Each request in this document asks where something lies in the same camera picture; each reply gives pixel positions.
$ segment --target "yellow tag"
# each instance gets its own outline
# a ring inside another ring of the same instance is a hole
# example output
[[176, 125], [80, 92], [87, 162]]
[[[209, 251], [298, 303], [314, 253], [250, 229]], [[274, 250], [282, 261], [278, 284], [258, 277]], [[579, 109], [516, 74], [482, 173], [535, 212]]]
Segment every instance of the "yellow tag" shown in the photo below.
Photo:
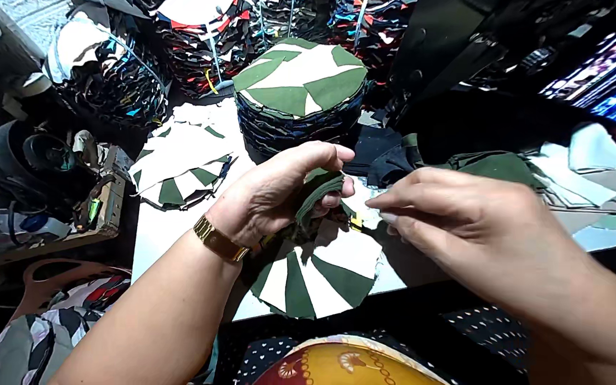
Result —
[[208, 73], [211, 72], [210, 68], [206, 69], [206, 80], [208, 81], [208, 86], [211, 88], [211, 90], [213, 90], [214, 94], [218, 94], [218, 90], [216, 90], [215, 87], [213, 87], [213, 83], [211, 82], [211, 78], [208, 76]]

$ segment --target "television screen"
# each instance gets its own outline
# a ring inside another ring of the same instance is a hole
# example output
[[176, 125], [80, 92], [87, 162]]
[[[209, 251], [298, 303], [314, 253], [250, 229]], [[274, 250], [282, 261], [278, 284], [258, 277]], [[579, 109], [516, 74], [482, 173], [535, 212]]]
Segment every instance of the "television screen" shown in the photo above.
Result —
[[593, 57], [540, 93], [616, 120], [616, 34], [608, 35], [598, 46], [600, 50]]

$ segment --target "yellow fabric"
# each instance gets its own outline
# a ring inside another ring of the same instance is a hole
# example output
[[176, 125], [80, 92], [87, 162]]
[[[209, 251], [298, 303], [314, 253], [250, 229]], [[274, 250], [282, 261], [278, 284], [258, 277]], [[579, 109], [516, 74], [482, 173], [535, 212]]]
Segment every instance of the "yellow fabric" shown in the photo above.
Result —
[[316, 338], [296, 346], [255, 384], [448, 385], [397, 350], [347, 335]]

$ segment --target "watch strap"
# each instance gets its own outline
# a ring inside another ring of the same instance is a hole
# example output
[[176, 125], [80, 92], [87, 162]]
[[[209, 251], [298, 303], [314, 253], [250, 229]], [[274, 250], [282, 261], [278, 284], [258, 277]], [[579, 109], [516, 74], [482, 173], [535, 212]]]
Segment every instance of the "watch strap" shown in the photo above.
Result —
[[239, 262], [249, 251], [249, 248], [236, 245], [226, 235], [216, 230], [205, 214], [194, 225], [194, 233], [209, 250], [226, 260]]

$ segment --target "white table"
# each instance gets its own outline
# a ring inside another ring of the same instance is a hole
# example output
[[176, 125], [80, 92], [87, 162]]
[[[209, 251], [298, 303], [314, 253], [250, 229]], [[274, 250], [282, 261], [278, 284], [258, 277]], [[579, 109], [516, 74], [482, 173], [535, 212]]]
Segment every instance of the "white table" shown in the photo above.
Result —
[[[225, 188], [255, 165], [244, 149], [241, 133], [231, 139], [235, 143], [233, 156], [239, 158], [230, 168], [216, 196], [219, 196]], [[347, 198], [346, 202], [351, 208], [361, 212], [365, 208], [362, 203], [370, 196], [371, 191], [359, 182], [355, 185], [355, 197]], [[132, 265], [132, 282], [136, 281], [160, 258], [180, 235], [191, 229], [215, 200], [216, 198], [210, 198], [202, 201], [187, 211], [162, 212], [148, 204], [141, 204]], [[383, 226], [376, 232], [375, 239], [384, 247], [384, 258], [378, 267], [378, 277], [370, 294], [450, 279], [436, 264], [415, 248], [404, 245], [397, 238], [388, 236]], [[587, 227], [575, 233], [574, 239], [587, 251], [610, 249], [616, 247], [616, 230]], [[248, 288], [244, 288], [239, 282], [233, 289], [230, 301], [234, 304], [230, 305], [228, 302], [227, 315], [224, 319], [243, 320], [271, 314], [269, 307], [260, 302]]]

